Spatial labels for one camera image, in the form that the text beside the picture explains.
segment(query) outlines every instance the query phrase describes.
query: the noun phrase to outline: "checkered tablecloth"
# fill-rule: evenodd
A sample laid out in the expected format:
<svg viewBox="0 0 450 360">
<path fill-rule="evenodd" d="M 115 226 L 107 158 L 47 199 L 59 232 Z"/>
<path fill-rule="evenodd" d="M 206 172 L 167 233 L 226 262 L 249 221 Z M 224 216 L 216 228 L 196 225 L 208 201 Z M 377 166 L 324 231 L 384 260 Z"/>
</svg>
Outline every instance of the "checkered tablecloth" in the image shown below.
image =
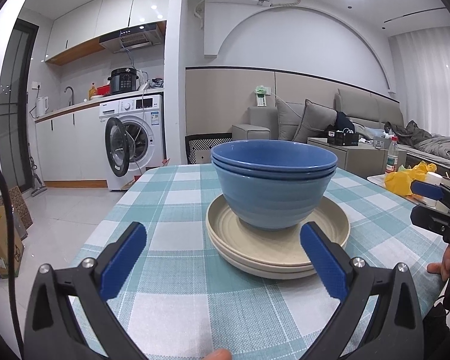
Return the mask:
<svg viewBox="0 0 450 360">
<path fill-rule="evenodd" d="M 222 259 L 205 225 L 207 207 L 220 194 L 211 164 L 147 171 L 97 226 L 74 264 L 98 256 L 130 222 L 142 222 L 147 246 L 119 296 L 108 304 L 150 359 L 198 359 L 225 347 L 234 360 L 296 360 L 338 301 L 329 297 L 317 275 L 262 279 Z M 412 203 L 341 169 L 325 196 L 351 222 L 346 252 L 372 266 L 407 263 L 425 315 L 442 289 L 441 278 L 426 272 L 427 263 L 442 260 L 441 237 L 411 225 Z M 358 344 L 373 305 L 374 299 L 348 350 Z M 73 308 L 90 347 L 103 353 L 79 302 Z"/>
</svg>

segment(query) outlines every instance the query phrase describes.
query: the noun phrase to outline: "tile floor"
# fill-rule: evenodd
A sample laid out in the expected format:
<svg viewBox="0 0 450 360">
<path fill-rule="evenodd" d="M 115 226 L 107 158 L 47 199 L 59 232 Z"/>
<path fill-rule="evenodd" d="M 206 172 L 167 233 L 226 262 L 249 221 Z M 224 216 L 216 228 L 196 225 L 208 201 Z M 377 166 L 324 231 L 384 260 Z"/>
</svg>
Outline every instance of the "tile floor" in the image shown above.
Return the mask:
<svg viewBox="0 0 450 360">
<path fill-rule="evenodd" d="M 24 328 L 30 291 L 38 267 L 66 268 L 122 192 L 104 188 L 49 188 L 25 200 L 34 224 L 23 241 L 20 273 L 15 279 L 20 328 Z M 8 280 L 0 280 L 0 334 L 18 353 L 8 305 Z"/>
</svg>

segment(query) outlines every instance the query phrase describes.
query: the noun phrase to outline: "range hood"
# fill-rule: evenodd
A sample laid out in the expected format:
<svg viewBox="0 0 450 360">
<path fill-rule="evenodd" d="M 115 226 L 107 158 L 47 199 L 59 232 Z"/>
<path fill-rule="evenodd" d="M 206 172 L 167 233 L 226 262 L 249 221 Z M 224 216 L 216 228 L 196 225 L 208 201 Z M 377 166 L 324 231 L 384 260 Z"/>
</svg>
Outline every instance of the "range hood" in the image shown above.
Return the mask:
<svg viewBox="0 0 450 360">
<path fill-rule="evenodd" d="M 113 31 L 102 35 L 98 42 L 107 50 L 118 53 L 163 43 L 164 36 L 158 23 L 153 23 Z"/>
</svg>

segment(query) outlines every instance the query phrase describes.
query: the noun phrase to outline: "plate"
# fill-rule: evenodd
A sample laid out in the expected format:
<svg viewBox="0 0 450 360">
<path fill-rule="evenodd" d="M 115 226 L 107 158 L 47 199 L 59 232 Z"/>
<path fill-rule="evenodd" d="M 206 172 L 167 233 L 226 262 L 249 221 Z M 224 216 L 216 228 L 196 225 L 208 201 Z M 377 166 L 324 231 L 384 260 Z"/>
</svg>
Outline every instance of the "plate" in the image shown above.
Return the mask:
<svg viewBox="0 0 450 360">
<path fill-rule="evenodd" d="M 235 268 L 240 269 L 240 271 L 244 271 L 248 274 L 255 275 L 260 278 L 273 279 L 273 280 L 291 280 L 291 279 L 306 278 L 307 276 L 311 276 L 311 275 L 314 275 L 315 273 L 317 273 L 315 271 L 315 269 L 313 269 L 313 268 L 309 269 L 307 271 L 294 272 L 294 273 L 288 273 L 288 274 L 262 271 L 261 269 L 252 268 L 247 265 L 241 264 L 238 261 L 235 261 L 234 259 L 230 258 L 226 254 L 221 252 L 221 250 L 219 248 L 217 248 L 217 246 L 214 244 L 213 240 L 211 240 L 211 243 L 212 243 L 212 245 L 214 245 L 216 247 L 218 254 L 220 256 L 222 256 L 225 261 L 232 264 Z"/>
<path fill-rule="evenodd" d="M 345 247 L 350 236 L 350 222 L 342 208 L 326 197 L 322 197 L 307 218 L 279 231 L 259 230 L 242 221 L 223 195 L 210 203 L 206 215 L 207 228 L 216 243 L 246 260 L 282 267 L 311 265 L 300 245 L 301 227 L 310 221 L 315 221 L 332 242 Z"/>
<path fill-rule="evenodd" d="M 219 251 L 220 255 L 226 255 L 228 258 L 236 261 L 237 263 L 243 264 L 244 266 L 248 266 L 250 268 L 257 269 L 259 271 L 266 271 L 271 273 L 281 273 L 281 274 L 291 274 L 303 271 L 309 271 L 313 269 L 313 265 L 307 264 L 302 266 L 279 266 L 279 265 L 267 265 L 261 262 L 253 261 L 252 259 L 246 259 L 239 254 L 232 252 L 231 250 L 225 248 L 222 244 L 219 243 L 218 238 L 214 233 L 207 232 L 210 241 L 214 245 L 214 247 Z"/>
</svg>

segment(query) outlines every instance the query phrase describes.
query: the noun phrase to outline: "human hand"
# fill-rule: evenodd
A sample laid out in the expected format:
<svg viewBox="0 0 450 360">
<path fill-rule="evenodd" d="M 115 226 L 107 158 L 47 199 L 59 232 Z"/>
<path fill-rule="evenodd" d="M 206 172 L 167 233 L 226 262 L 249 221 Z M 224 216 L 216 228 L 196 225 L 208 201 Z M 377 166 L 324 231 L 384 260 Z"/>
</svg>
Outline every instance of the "human hand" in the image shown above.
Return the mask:
<svg viewBox="0 0 450 360">
<path fill-rule="evenodd" d="M 447 246 L 443 254 L 442 263 L 432 262 L 427 265 L 429 274 L 441 274 L 442 280 L 447 281 L 450 277 L 450 245 Z"/>
<path fill-rule="evenodd" d="M 217 349 L 210 353 L 203 360 L 232 360 L 232 354 L 226 349 Z"/>
</svg>

